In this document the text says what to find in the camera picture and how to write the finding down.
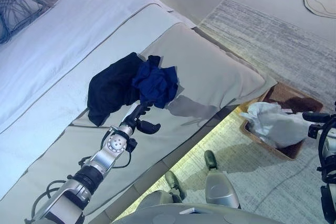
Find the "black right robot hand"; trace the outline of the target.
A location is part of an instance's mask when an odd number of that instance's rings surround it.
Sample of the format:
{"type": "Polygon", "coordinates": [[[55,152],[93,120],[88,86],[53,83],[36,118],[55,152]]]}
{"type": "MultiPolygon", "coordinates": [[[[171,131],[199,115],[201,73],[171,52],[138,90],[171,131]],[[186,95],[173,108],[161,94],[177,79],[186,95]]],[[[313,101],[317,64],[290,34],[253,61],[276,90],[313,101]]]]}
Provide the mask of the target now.
{"type": "Polygon", "coordinates": [[[302,117],[304,120],[313,123],[324,123],[331,127],[335,127],[335,114],[318,113],[318,112],[303,112],[302,117]]]}

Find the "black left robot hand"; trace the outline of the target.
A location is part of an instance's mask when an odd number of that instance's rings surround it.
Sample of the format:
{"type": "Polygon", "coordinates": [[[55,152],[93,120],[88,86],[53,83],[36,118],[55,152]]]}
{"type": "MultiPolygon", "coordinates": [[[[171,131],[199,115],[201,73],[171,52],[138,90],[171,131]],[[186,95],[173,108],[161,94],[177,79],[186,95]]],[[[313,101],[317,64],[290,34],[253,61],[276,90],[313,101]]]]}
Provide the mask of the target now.
{"type": "Polygon", "coordinates": [[[140,119],[141,116],[150,111],[152,106],[153,102],[151,101],[146,101],[144,103],[133,103],[120,125],[129,126],[133,132],[135,129],[137,129],[144,134],[155,134],[161,128],[160,123],[152,124],[140,119]]]}

